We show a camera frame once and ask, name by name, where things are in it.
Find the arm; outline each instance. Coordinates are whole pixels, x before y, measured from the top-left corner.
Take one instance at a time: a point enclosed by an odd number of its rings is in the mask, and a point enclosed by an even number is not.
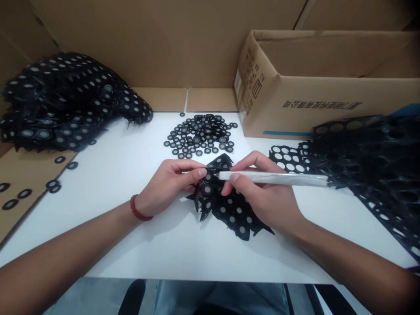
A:
[[[137,211],[145,217],[164,211],[182,189],[191,191],[191,184],[207,174],[201,167],[204,165],[192,160],[164,161],[136,197]],[[0,314],[42,314],[110,249],[143,223],[134,216],[128,201],[0,268]]]
[[[231,171],[244,170],[251,165],[262,172],[284,172],[257,151],[238,162]],[[403,314],[415,301],[419,288],[416,276],[306,220],[291,186],[259,187],[247,177],[233,174],[222,194],[228,195],[233,186],[247,198],[261,221],[292,240],[373,314]]]

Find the bracelet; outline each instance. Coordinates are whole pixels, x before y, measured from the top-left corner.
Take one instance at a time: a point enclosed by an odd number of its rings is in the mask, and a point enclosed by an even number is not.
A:
[[[131,197],[130,203],[131,203],[131,211],[133,212],[133,214],[136,216],[137,219],[142,220],[142,221],[150,221],[151,219],[153,219],[153,217],[143,217],[136,209],[136,205],[135,205],[135,198],[138,195],[133,195]]]

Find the white wrapped handle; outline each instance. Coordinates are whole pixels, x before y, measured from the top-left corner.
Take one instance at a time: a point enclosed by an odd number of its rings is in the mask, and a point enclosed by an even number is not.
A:
[[[328,176],[325,175],[280,174],[257,171],[221,171],[219,173],[219,179],[229,180],[234,173],[245,175],[254,183],[260,184],[327,187],[328,180]]]

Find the hand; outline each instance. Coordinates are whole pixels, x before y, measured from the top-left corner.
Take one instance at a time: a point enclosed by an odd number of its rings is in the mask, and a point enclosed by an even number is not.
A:
[[[166,210],[181,190],[194,192],[194,186],[207,175],[205,165],[193,160],[165,160],[150,182],[136,197],[136,209],[144,217]]]
[[[230,169],[232,172],[243,170],[286,173],[258,151],[253,151]],[[262,222],[281,234],[290,234],[298,224],[306,220],[299,210],[291,186],[272,184],[257,186],[244,175],[232,174],[230,181],[224,184],[222,195],[229,195],[233,187],[245,196]]]

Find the white table surface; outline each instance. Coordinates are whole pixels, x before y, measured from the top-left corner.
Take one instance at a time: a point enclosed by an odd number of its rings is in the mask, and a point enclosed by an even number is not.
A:
[[[176,158],[163,142],[194,113],[155,113],[151,123],[127,128],[113,122],[94,146],[80,152],[75,170],[59,180],[62,189],[46,194],[0,251],[0,266],[35,246],[100,215],[139,193],[164,159]],[[245,138],[238,113],[222,114],[231,129],[234,162],[252,150],[268,155],[272,145],[299,141]],[[219,154],[194,159],[204,164]],[[348,189],[294,187],[302,213],[401,267],[416,261]],[[209,215],[199,223],[191,200],[176,200],[163,214],[134,230],[88,273],[90,277],[336,284],[324,270],[281,235],[261,231],[242,241]]]

